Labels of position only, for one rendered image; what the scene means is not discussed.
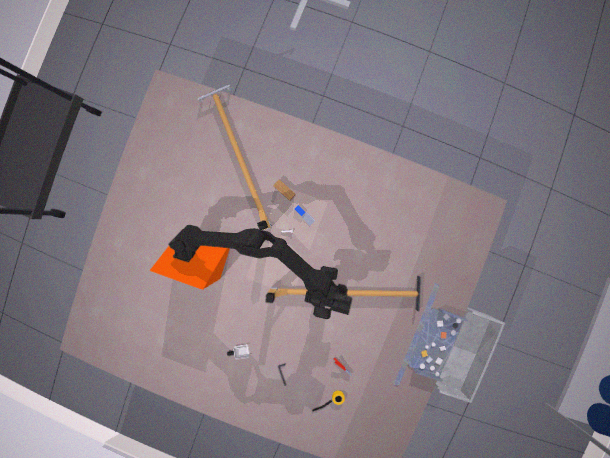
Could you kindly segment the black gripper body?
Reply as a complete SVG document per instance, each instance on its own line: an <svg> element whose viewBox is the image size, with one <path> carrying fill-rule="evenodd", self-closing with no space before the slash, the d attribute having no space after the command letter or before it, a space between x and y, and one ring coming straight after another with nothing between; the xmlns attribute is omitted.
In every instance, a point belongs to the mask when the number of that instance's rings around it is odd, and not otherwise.
<svg viewBox="0 0 610 458"><path fill-rule="evenodd" d="M337 274L338 274L337 268L322 266L320 270L323 271L324 273L326 273L328 276L330 276L332 280L337 279ZM331 317L331 311L332 310L330 310L329 308L325 308L325 306L322 308L318 308L318 307L314 306L313 315L315 317L329 319Z"/></svg>

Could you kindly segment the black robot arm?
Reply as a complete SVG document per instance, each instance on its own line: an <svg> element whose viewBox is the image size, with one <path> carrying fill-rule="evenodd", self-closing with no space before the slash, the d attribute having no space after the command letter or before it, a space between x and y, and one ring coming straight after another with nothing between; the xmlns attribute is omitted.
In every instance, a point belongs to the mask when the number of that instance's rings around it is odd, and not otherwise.
<svg viewBox="0 0 610 458"><path fill-rule="evenodd" d="M260 248L265 240L273 245ZM304 282L307 290L304 302L318 308L328 306L330 310L347 315L351 309L353 298L348 296L347 286L336 286L330 276L312 268L284 239L268 231L251 228L238 233L211 232L186 225L168 246L175 251L173 258L186 262L195 256L201 246L235 249L241 255L254 258L277 258Z"/></svg>

